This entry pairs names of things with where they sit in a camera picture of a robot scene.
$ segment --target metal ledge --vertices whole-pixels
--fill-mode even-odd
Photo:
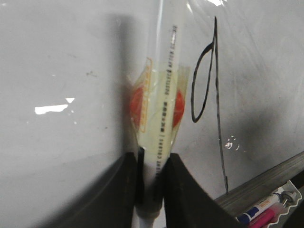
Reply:
[[[226,212],[235,217],[303,170],[304,152],[301,152],[215,201]]]

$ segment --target white surface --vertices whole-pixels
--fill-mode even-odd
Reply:
[[[230,190],[304,149],[303,9],[296,0],[190,1],[181,59],[191,72],[218,17]],[[0,227],[44,220],[132,149],[124,105],[145,62],[148,14],[139,0],[0,0]],[[225,187],[214,78],[197,124],[189,87],[173,152],[216,198]],[[35,112],[46,106],[57,111]]]

